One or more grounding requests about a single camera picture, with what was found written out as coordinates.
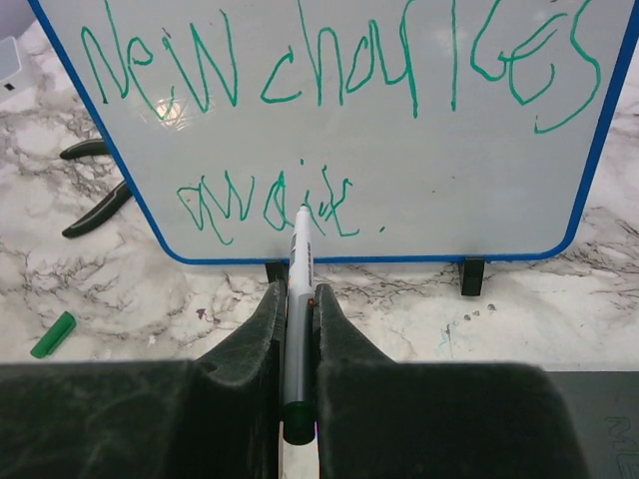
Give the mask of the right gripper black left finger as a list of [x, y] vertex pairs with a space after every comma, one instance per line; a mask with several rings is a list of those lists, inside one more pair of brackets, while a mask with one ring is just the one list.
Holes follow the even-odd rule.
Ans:
[[5, 364], [5, 478], [278, 478], [286, 293], [195, 360]]

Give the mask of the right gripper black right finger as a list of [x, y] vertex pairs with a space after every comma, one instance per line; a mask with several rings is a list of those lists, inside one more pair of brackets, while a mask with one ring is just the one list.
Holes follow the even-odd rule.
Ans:
[[521, 363], [391, 360], [317, 290], [323, 478], [585, 478], [557, 388]]

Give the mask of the white marker pen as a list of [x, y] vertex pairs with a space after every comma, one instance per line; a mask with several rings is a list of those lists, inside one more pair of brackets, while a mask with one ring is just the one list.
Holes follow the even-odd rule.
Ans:
[[315, 307], [312, 217], [300, 206], [289, 262], [287, 323], [282, 390], [283, 438], [294, 446], [316, 436], [313, 399], [313, 314]]

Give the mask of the green marker cap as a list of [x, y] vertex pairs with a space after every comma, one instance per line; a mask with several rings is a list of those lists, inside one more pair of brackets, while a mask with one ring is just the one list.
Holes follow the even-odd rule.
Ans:
[[63, 312], [39, 341], [32, 347], [30, 354], [43, 359], [53, 354], [76, 327], [75, 317], [68, 311]]

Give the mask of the blue framed whiteboard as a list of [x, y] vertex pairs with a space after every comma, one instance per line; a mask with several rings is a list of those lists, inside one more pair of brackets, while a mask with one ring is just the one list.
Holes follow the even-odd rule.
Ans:
[[162, 249], [543, 259], [573, 241], [634, 1], [35, 1]]

